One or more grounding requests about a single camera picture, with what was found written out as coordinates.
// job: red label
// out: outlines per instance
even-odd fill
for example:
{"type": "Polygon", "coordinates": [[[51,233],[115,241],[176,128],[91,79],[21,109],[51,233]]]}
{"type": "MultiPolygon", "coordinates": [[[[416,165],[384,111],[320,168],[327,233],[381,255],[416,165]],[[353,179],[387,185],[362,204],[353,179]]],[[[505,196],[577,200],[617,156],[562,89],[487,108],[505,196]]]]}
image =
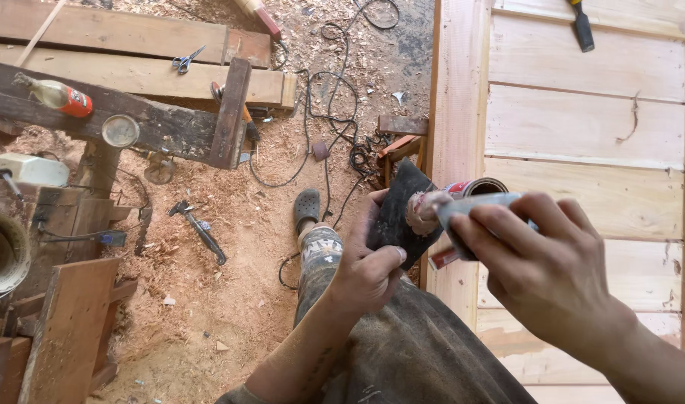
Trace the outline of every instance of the red label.
{"type": "Polygon", "coordinates": [[[68,88],[68,104],[58,108],[60,112],[82,118],[93,110],[90,97],[73,88],[68,88]]]}

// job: scissors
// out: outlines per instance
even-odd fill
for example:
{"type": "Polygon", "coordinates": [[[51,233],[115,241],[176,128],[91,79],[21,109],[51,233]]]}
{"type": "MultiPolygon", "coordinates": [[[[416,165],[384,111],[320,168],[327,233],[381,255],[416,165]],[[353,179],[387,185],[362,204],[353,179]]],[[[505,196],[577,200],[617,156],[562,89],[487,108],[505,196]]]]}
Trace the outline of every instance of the scissors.
{"type": "Polygon", "coordinates": [[[200,52],[205,49],[205,45],[203,45],[202,48],[196,50],[192,55],[190,56],[185,56],[183,58],[175,58],[173,59],[173,67],[178,68],[178,73],[183,74],[187,73],[188,69],[190,68],[190,62],[195,58],[200,52]]]}

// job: foot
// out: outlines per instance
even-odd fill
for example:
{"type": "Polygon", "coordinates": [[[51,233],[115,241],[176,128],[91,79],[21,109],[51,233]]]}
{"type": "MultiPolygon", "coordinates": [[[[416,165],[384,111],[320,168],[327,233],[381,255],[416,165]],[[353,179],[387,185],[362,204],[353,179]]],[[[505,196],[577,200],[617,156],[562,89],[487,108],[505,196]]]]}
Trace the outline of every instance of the foot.
{"type": "Polygon", "coordinates": [[[315,225],[320,215],[320,192],[314,188],[303,190],[295,199],[295,231],[298,235],[307,227],[315,225]]]}

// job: dirt floor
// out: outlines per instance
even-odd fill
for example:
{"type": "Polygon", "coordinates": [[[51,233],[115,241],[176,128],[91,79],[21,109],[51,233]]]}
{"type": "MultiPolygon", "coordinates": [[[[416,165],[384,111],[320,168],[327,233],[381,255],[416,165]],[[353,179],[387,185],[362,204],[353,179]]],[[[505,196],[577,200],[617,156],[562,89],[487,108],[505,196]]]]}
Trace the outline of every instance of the dirt floor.
{"type": "MultiPolygon", "coordinates": [[[[434,2],[396,1],[400,10],[397,27],[378,30],[360,15],[347,31],[350,49],[345,78],[360,97],[358,135],[374,140],[378,115],[427,117],[429,108],[434,2]],[[404,92],[400,102],[391,95],[395,92],[404,92]]],[[[82,4],[258,30],[230,0],[83,0],[82,4]]],[[[345,43],[323,38],[321,26],[334,22],[347,27],[358,10],[354,1],[266,0],[266,7],[281,26],[290,50],[285,71],[341,70],[345,43]]],[[[376,1],[368,10],[370,18],[381,25],[394,22],[397,15],[384,0],[376,1]]],[[[302,95],[304,74],[298,83],[302,95]]],[[[330,76],[315,80],[311,87],[314,111],[327,110],[333,87],[330,76]]],[[[354,96],[348,88],[340,87],[333,115],[347,118],[353,109],[354,96]]],[[[305,157],[303,106],[291,119],[277,117],[272,122],[257,121],[257,125],[263,140],[253,158],[256,173],[266,182],[283,183],[305,157]]],[[[335,136],[325,119],[310,119],[308,130],[311,143],[324,141],[329,145],[335,136]]],[[[0,152],[53,152],[70,167],[71,177],[83,146],[62,132],[50,133],[38,127],[28,128],[16,139],[0,134],[0,152]]],[[[340,139],[328,162],[332,221],[360,177],[348,163],[349,149],[350,143],[340,139]]],[[[364,166],[366,170],[378,170],[373,155],[369,153],[371,163],[364,166]]],[[[96,391],[88,404],[158,402],[154,400],[166,404],[211,403],[243,382],[291,331],[296,293],[278,282],[278,267],[296,252],[291,209],[296,195],[305,188],[318,188],[323,205],[326,202],[323,163],[311,156],[288,185],[270,188],[257,182],[247,165],[224,171],[198,162],[176,162],[178,170],[169,184],[155,186],[143,180],[153,205],[143,255],[133,254],[137,228],[129,231],[125,247],[104,253],[122,257],[119,276],[137,279],[139,287],[121,306],[111,344],[110,354],[119,363],[118,375],[110,385],[96,391]],[[195,207],[194,216],[212,226],[212,234],[228,258],[224,266],[215,264],[214,255],[182,216],[166,214],[181,199],[195,207]],[[167,296],[175,299],[174,305],[163,304],[167,296]],[[218,342],[227,349],[217,350],[218,342]]],[[[142,178],[145,167],[132,151],[122,152],[122,170],[142,178]]],[[[343,236],[360,199],[380,183],[384,181],[372,175],[352,193],[337,227],[343,236]]],[[[121,205],[146,204],[138,181],[122,172],[111,197],[121,205]]],[[[134,209],[117,227],[129,229],[137,223],[134,209]]],[[[283,270],[282,277],[289,285],[297,283],[298,264],[292,260],[283,270]]]]}

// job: round lid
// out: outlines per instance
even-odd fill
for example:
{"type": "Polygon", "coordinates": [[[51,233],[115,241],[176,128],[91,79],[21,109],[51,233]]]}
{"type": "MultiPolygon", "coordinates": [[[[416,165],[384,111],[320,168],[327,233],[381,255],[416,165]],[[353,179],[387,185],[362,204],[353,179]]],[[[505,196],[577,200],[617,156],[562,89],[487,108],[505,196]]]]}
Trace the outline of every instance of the round lid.
{"type": "Polygon", "coordinates": [[[128,115],[113,115],[103,122],[103,139],[113,147],[130,147],[139,136],[140,126],[128,115]]]}

